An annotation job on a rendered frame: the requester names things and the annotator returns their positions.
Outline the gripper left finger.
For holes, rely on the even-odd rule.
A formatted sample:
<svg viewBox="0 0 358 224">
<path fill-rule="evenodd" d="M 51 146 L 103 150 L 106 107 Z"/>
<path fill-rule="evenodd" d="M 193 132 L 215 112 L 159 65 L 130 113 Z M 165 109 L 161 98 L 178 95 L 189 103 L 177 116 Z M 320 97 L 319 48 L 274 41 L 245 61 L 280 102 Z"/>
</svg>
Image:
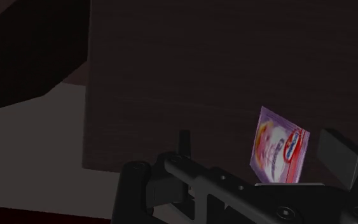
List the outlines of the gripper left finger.
<svg viewBox="0 0 358 224">
<path fill-rule="evenodd" d="M 154 165 L 126 163 L 120 174 L 111 224 L 168 224 L 153 216 L 170 204 L 190 224 L 294 224 L 294 209 L 261 195 L 255 186 L 190 159 L 190 133 L 179 133 L 177 151 Z"/>
</svg>

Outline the dark brown wooden table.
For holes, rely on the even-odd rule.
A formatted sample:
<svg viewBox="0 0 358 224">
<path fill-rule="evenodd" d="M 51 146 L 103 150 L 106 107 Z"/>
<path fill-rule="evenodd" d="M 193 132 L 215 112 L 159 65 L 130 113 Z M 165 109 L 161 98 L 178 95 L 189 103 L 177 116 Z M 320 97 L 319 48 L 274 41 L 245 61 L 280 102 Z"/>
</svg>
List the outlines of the dark brown wooden table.
<svg viewBox="0 0 358 224">
<path fill-rule="evenodd" d="M 358 0 L 92 0 L 82 166 L 192 158 L 250 183 L 259 112 L 309 131 L 301 180 L 340 186 L 319 133 L 358 144 Z"/>
</svg>

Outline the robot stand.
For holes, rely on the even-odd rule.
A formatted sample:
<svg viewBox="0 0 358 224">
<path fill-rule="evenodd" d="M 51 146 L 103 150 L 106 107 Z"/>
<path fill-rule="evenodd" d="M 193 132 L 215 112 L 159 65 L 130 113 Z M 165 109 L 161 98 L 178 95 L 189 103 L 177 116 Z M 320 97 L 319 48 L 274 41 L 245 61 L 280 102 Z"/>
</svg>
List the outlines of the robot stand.
<svg viewBox="0 0 358 224">
<path fill-rule="evenodd" d="M 0 14 L 0 108 L 40 97 L 88 57 L 91 0 L 16 0 Z"/>
</svg>

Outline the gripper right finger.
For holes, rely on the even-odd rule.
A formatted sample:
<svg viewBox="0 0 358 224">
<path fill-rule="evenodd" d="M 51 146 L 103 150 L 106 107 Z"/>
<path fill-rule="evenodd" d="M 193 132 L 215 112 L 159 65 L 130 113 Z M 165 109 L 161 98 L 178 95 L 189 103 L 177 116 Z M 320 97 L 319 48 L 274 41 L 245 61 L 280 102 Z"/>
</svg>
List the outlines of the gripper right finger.
<svg viewBox="0 0 358 224">
<path fill-rule="evenodd" d="M 347 190 L 340 224 L 358 224 L 358 145 L 337 130 L 323 129 L 317 157 Z"/>
</svg>

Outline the purple printed packet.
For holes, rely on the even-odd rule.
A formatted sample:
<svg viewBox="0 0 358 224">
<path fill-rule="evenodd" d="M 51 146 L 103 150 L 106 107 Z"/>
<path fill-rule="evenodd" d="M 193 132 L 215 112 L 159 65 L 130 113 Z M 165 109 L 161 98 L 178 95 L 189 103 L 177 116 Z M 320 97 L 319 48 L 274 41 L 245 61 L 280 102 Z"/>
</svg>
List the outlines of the purple printed packet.
<svg viewBox="0 0 358 224">
<path fill-rule="evenodd" d="M 250 161 L 260 182 L 298 183 L 309 137 L 309 131 L 263 106 Z"/>
</svg>

